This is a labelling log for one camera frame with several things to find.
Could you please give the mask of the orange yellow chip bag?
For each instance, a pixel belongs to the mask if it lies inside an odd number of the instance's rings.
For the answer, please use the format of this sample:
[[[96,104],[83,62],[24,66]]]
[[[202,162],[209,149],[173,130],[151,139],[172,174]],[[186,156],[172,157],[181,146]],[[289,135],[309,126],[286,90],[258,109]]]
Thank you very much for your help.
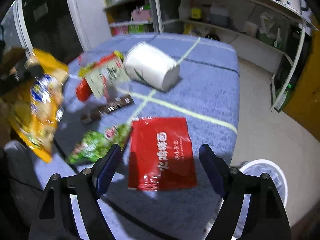
[[[10,106],[9,124],[44,162],[52,160],[52,144],[63,115],[63,85],[68,66],[52,54],[34,49],[24,70],[31,77],[4,99]]]

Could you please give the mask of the green pea snack bag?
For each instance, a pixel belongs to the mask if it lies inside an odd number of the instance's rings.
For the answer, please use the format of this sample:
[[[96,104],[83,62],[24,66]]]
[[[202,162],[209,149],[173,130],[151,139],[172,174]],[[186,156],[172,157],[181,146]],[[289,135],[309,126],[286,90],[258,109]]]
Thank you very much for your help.
[[[113,125],[103,133],[88,131],[84,134],[82,140],[75,145],[66,161],[73,165],[87,162],[95,163],[98,159],[107,155],[113,144],[119,145],[123,151],[130,133],[131,126],[128,124]]]

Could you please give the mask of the brown chocolate wrapper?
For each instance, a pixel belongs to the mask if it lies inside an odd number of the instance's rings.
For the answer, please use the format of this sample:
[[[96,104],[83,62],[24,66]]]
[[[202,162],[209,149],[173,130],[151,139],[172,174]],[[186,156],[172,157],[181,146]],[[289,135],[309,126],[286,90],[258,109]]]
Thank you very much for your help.
[[[113,101],[108,102],[106,105],[98,106],[90,112],[83,114],[80,120],[84,124],[90,124],[100,120],[103,115],[108,115],[118,109],[127,107],[132,104],[134,104],[134,101],[131,95],[127,94],[125,96],[115,98]]]

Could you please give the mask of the yellow wooden door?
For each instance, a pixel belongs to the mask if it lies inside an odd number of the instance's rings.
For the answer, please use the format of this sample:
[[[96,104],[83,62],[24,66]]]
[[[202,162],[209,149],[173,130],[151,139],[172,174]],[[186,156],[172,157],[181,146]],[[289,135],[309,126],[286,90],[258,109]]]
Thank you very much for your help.
[[[284,112],[319,140],[319,30],[311,37],[311,53]]]

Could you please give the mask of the red seasoning packet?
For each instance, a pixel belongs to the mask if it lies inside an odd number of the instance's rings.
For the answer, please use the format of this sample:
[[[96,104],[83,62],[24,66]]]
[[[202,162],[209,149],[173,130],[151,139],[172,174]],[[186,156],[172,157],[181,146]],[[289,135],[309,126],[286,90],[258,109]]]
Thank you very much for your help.
[[[128,188],[167,191],[196,186],[186,118],[157,117],[133,121]]]

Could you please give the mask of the white paper cup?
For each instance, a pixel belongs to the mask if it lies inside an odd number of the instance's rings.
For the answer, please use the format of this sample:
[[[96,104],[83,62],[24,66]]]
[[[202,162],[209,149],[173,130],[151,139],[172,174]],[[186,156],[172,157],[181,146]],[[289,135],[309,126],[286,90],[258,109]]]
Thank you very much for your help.
[[[128,76],[167,92],[178,81],[180,65],[168,54],[146,42],[135,44],[124,57]]]

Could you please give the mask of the wooden side shelf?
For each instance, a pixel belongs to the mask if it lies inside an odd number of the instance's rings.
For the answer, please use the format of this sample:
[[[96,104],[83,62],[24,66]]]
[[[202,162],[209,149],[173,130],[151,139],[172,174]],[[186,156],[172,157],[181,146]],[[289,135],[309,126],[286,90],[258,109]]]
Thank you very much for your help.
[[[152,21],[133,22],[131,20],[131,12],[141,7],[151,10]],[[154,0],[118,0],[106,6],[104,13],[112,36],[157,31]]]

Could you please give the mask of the pink plastic basket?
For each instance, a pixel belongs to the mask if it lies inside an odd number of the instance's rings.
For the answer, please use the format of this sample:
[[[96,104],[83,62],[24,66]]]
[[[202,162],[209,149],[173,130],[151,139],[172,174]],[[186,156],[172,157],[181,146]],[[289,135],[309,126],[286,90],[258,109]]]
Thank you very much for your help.
[[[133,22],[150,22],[152,21],[152,14],[150,9],[144,9],[143,7],[137,8],[131,12],[131,20]]]

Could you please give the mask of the blue checked tablecloth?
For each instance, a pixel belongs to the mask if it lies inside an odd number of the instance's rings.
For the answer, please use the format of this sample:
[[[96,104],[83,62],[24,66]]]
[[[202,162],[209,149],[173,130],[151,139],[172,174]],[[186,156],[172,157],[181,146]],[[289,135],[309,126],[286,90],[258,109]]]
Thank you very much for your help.
[[[240,72],[224,42],[119,35],[64,64],[34,49],[1,82],[3,239],[204,239],[221,199],[202,146],[230,163]]]

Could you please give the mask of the dark soy sauce bottle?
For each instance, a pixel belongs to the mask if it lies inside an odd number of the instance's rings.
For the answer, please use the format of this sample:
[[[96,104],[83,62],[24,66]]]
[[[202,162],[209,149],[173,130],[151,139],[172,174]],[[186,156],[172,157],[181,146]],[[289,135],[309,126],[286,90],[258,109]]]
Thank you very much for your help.
[[[208,33],[205,38],[210,39],[210,40],[216,40],[216,41],[220,41],[220,38],[218,37],[217,34],[215,33]]]

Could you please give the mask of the white metal shelf rack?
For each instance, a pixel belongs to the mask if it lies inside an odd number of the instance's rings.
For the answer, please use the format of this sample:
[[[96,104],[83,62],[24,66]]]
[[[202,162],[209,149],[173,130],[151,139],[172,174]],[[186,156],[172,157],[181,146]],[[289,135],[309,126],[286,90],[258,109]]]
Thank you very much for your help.
[[[228,27],[210,22],[213,3],[228,9]],[[158,31],[202,36],[213,32],[240,57],[271,72],[274,108],[288,84],[293,93],[311,48],[308,32],[315,26],[300,4],[301,14],[280,0],[154,0],[154,10]]]

